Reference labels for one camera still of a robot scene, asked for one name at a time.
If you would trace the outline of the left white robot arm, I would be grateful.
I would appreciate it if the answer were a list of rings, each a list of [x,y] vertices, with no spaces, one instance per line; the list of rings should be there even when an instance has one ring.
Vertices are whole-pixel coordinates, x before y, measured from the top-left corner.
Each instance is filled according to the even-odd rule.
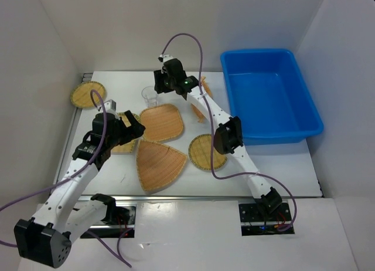
[[[51,193],[29,220],[18,220],[13,231],[21,257],[58,268],[66,261],[72,244],[91,225],[115,225],[119,219],[128,219],[128,210],[104,194],[95,194],[85,206],[75,208],[86,186],[110,158],[112,149],[143,135],[145,127],[134,115],[130,111],[123,115],[128,126],[114,111],[96,114],[91,131],[73,153],[63,185]]]

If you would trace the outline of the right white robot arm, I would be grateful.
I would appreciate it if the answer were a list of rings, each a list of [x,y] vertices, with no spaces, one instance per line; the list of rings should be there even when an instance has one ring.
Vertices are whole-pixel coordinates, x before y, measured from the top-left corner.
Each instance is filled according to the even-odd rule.
[[[257,204],[258,216],[267,221],[278,212],[282,198],[275,188],[258,172],[243,143],[241,120],[226,113],[205,91],[202,83],[188,76],[182,63],[171,55],[160,55],[162,67],[154,71],[155,91],[175,92],[203,114],[212,125],[213,148],[239,167]]]

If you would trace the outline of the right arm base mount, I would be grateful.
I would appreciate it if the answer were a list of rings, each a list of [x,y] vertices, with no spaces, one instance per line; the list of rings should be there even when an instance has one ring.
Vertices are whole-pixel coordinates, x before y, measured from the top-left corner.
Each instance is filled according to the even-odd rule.
[[[255,204],[239,204],[238,211],[242,236],[292,235],[295,233],[293,226],[285,231],[279,231],[280,228],[288,226],[292,220],[289,205],[286,202],[283,202],[266,221],[258,212]]]

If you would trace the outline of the round bamboo tray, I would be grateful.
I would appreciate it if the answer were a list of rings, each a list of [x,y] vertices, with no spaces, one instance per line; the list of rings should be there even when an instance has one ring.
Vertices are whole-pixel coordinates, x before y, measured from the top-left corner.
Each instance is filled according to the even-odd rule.
[[[91,99],[90,92],[95,90],[99,93],[101,98],[104,100],[107,91],[105,87],[96,81],[87,81],[78,85],[70,95],[70,101],[72,105],[79,109],[92,109],[96,105],[100,104],[99,98],[96,94],[93,94],[93,100]]]
[[[211,170],[211,141],[210,134],[202,134],[195,137],[189,144],[188,156],[191,162],[200,170]],[[213,168],[218,170],[225,165],[227,157],[219,154],[216,150],[213,153]]]

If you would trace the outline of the boat-shaped orange woven basket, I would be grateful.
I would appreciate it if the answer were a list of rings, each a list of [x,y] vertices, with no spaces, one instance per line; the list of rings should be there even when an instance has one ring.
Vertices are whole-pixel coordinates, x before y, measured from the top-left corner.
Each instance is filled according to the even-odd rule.
[[[206,76],[202,76],[201,77],[201,85],[203,87],[203,89],[205,90],[205,92],[210,96],[210,97],[213,97],[212,95],[212,92],[208,86],[208,84],[206,83]],[[199,123],[203,123],[204,120],[206,119],[206,117],[199,111],[199,109],[194,106],[193,104],[191,104],[191,108],[193,110],[193,112],[195,113],[195,115],[197,116],[197,119],[198,119],[198,122]]]

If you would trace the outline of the rounded square orange woven tray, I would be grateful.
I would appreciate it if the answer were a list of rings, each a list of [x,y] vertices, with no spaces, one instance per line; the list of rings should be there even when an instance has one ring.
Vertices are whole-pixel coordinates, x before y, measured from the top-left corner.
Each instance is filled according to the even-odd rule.
[[[171,140],[184,131],[180,112],[173,104],[162,104],[143,110],[140,122],[145,127],[144,139],[153,142]]]

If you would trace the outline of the trapezoid yellow bamboo tray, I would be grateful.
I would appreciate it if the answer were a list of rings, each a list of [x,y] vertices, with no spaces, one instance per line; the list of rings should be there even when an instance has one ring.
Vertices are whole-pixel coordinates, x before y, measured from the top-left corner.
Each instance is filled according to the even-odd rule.
[[[131,123],[127,119],[124,112],[118,113],[118,115],[122,118],[126,127],[131,126]],[[134,139],[134,140],[132,140],[132,141],[126,143],[126,144],[118,145],[111,150],[111,153],[112,154],[130,154],[135,150],[135,146],[136,146],[138,140],[139,140],[139,138],[136,138],[136,139]]]

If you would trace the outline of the fan-shaped orange woven tray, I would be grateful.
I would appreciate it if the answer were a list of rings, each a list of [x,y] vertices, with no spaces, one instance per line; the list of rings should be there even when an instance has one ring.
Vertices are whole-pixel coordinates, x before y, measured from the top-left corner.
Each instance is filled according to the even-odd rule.
[[[187,158],[186,154],[171,146],[140,140],[136,166],[143,191],[155,192],[170,186],[180,176]]]

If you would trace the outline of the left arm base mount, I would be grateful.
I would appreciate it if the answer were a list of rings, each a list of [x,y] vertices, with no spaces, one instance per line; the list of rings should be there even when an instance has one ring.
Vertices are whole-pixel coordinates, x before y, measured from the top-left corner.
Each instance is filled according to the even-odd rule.
[[[118,207],[119,212],[109,222],[97,222],[90,227],[88,232],[81,235],[81,239],[93,239],[95,234],[102,239],[118,239],[123,233],[123,238],[134,238],[135,218],[137,206],[135,204],[125,204]]]

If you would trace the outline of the clear plastic cup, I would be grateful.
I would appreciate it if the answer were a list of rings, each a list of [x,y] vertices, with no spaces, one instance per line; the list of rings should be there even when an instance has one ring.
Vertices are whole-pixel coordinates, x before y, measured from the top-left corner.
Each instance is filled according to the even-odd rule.
[[[153,86],[147,86],[143,88],[141,96],[145,101],[145,104],[148,108],[156,107],[158,105],[158,94],[154,90]]]

